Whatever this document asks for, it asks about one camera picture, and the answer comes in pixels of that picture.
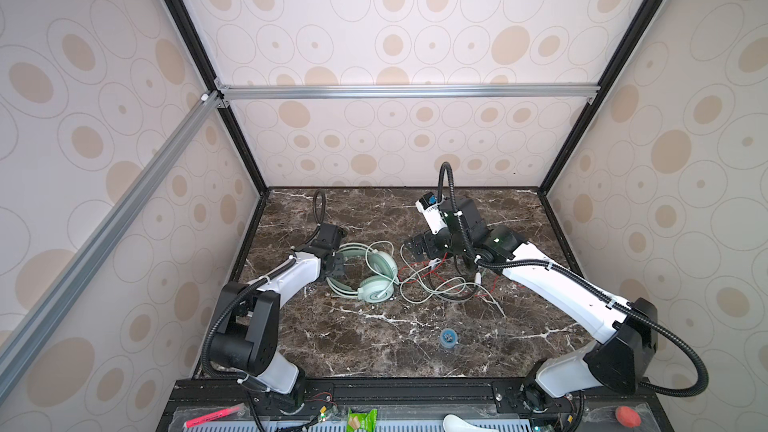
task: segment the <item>pink highlighter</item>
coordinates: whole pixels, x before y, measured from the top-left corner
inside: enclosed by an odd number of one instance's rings
[[[191,429],[192,427],[195,427],[197,425],[205,424],[206,422],[211,422],[212,420],[220,419],[222,417],[236,414],[237,412],[242,412],[244,410],[245,410],[245,403],[240,402],[238,405],[235,405],[233,407],[221,409],[216,412],[211,412],[210,414],[206,414],[202,417],[198,417],[197,419],[187,420],[186,422],[184,422],[184,428]]]

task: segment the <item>headphones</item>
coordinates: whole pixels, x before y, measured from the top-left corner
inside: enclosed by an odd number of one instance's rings
[[[365,257],[366,265],[375,274],[360,282],[357,290],[334,278],[327,278],[328,285],[340,297],[377,304],[384,302],[395,293],[395,284],[399,283],[397,264],[390,254],[357,242],[342,245],[336,254],[340,254],[344,261],[353,257]]]

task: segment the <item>green wrapper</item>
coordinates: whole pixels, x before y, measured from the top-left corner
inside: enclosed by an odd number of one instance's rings
[[[373,432],[375,428],[376,409],[371,410],[368,414],[353,414],[350,412],[350,416],[346,420],[346,432],[355,432],[355,430]]]

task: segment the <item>silver metal bar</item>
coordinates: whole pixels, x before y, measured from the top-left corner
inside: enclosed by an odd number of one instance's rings
[[[404,86],[223,86],[225,100],[435,99],[439,97],[594,97],[596,83],[445,84]]]
[[[0,355],[0,404],[29,369],[45,342],[187,149],[210,112],[221,104],[216,92],[208,92],[206,95],[203,95],[206,100],[198,102],[187,114],[157,155],[139,174],[130,190],[112,208],[88,242],[80,248],[66,270],[50,287],[48,294],[38,301],[17,327],[10,344]]]

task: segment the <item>marble tabletop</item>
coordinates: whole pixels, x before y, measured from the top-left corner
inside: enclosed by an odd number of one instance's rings
[[[285,260],[314,229],[313,189],[272,191],[256,230],[241,281],[258,277]],[[330,188],[326,221],[347,230],[345,242],[389,240],[396,246],[427,230],[413,205],[425,191],[413,188]],[[544,253],[566,264],[535,192],[516,189],[457,189],[475,200],[489,226],[505,224]],[[405,250],[406,260],[414,262]],[[464,270],[459,262],[459,269]],[[442,277],[456,276],[452,262]],[[362,264],[349,264],[344,282],[356,286]],[[506,317],[480,298],[464,304],[437,297],[406,302],[396,290],[380,304],[338,298],[324,282],[306,286],[280,311],[279,351],[308,377],[520,377],[539,359],[579,348],[589,334],[573,319],[529,289],[486,272],[483,284]],[[411,300],[426,294],[417,284],[404,287]],[[445,349],[440,331],[452,328],[458,344]]]

